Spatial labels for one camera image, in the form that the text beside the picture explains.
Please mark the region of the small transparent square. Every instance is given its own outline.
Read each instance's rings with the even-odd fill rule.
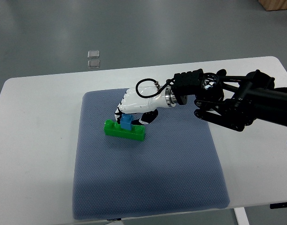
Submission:
[[[91,51],[88,51],[87,58],[89,58],[89,59],[98,58],[99,56],[100,56],[100,50],[91,50]]]
[[[88,60],[88,69],[90,68],[99,68],[100,60]]]

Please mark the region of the white robotic hand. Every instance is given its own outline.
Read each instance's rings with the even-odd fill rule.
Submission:
[[[157,93],[158,88],[155,86],[139,87],[138,91],[143,96],[150,96]],[[151,123],[158,116],[158,107],[170,108],[176,106],[170,97],[170,92],[170,88],[167,87],[155,97],[142,98],[136,93],[135,88],[128,89],[115,111],[116,121],[120,123],[123,113],[143,113],[142,117],[140,119],[133,120],[132,124],[143,125]]]

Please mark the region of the gray floor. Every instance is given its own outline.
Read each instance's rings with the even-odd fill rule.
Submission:
[[[287,10],[257,0],[0,0],[0,91],[12,77],[88,71],[94,49],[99,70],[257,56],[287,70]],[[246,211],[251,225],[287,224],[287,209]],[[237,224],[232,210],[126,221],[147,223]]]

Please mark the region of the white table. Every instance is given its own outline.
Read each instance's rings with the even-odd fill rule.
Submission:
[[[73,222],[72,190],[83,95],[160,83],[202,68],[246,75],[260,69],[287,86],[275,57],[12,78],[0,94],[0,224]],[[210,124],[229,208],[287,202],[287,128],[256,120],[243,132]]]

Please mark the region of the robot finger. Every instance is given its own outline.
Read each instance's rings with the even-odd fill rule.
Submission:
[[[134,125],[145,125],[153,122],[158,116],[158,110],[155,109],[154,111],[145,112],[142,117],[138,120],[133,120],[132,124]]]
[[[117,121],[118,124],[120,124],[120,119],[121,119],[121,116],[122,116],[122,112],[119,110],[119,105],[114,113],[114,117],[115,117],[115,120]]]

